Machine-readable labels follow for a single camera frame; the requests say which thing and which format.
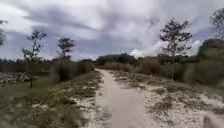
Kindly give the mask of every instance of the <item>green shrubbery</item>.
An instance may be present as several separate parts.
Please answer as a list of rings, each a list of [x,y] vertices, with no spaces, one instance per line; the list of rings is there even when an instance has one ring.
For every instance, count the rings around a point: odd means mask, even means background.
[[[108,55],[100,57],[96,63],[106,69],[172,78],[172,59],[168,55],[159,54],[158,57],[143,57],[131,59],[131,61],[124,58],[132,58],[130,56],[123,55],[122,57]],[[121,62],[119,58],[129,61]],[[224,80],[223,65],[224,41],[220,39],[206,40],[197,56],[178,55],[175,57],[174,80],[214,86]]]
[[[82,60],[79,62],[63,60],[55,64],[53,75],[56,76],[57,81],[62,82],[93,71],[93,69],[93,62],[91,60]]]

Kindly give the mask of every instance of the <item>sparse tree canopy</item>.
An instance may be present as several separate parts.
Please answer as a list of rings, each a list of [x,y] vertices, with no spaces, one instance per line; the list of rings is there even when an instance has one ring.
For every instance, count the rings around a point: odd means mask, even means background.
[[[162,41],[168,42],[167,46],[163,48],[163,52],[172,57],[172,78],[174,79],[175,70],[175,56],[180,54],[185,54],[185,51],[190,49],[186,43],[192,37],[191,33],[185,32],[189,26],[188,21],[179,23],[174,19],[171,19],[163,29],[161,29],[162,34],[160,39]]]
[[[60,57],[70,58],[71,56],[68,54],[73,51],[72,48],[75,47],[75,41],[70,38],[61,38],[58,47],[61,49],[61,52],[59,52]]]
[[[217,10],[210,18],[210,22],[217,32],[217,37],[224,38],[224,8]]]
[[[0,25],[4,24],[4,23],[8,23],[7,21],[4,21],[4,20],[0,20]],[[0,45],[3,44],[4,40],[5,40],[5,33],[3,31],[3,29],[0,29]]]
[[[30,87],[32,87],[32,80],[33,80],[33,75],[32,75],[33,63],[41,59],[38,56],[41,49],[40,43],[46,36],[47,36],[46,33],[35,30],[30,36],[27,37],[27,39],[32,42],[32,48],[30,50],[23,48],[22,50],[24,59],[30,63],[29,65]]]

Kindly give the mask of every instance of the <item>green bush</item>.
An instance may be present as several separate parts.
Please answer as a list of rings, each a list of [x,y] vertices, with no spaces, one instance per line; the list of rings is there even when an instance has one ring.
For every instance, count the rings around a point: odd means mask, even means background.
[[[144,61],[140,63],[140,73],[151,75],[158,74],[161,70],[161,65],[158,61]]]
[[[185,70],[186,70],[185,65],[178,63],[175,64],[174,79],[176,81],[183,81]],[[166,64],[161,67],[159,75],[171,79],[172,78],[171,71],[172,71],[172,64]]]
[[[195,65],[193,74],[197,83],[216,85],[224,79],[223,63],[215,60],[201,60]]]
[[[89,60],[82,60],[79,62],[72,62],[70,60],[58,62],[54,66],[53,75],[56,76],[57,81],[67,81],[79,75],[93,71],[93,62]]]

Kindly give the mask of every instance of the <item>overcast sky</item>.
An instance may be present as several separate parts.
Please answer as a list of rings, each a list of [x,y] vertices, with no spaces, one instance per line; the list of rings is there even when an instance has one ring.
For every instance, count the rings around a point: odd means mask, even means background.
[[[33,29],[47,32],[41,56],[57,55],[57,40],[77,41],[74,59],[127,52],[156,55],[163,42],[160,29],[172,18],[189,20],[193,34],[191,54],[212,36],[209,17],[224,0],[0,0],[0,19],[7,34],[0,57],[22,57]]]

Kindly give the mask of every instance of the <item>tree trunk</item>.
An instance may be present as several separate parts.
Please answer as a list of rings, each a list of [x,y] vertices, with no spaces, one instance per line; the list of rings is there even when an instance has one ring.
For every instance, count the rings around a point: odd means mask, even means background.
[[[33,88],[33,74],[30,72],[30,88]]]
[[[174,74],[175,74],[175,55],[172,55],[172,71],[171,71],[172,79],[175,80]]]

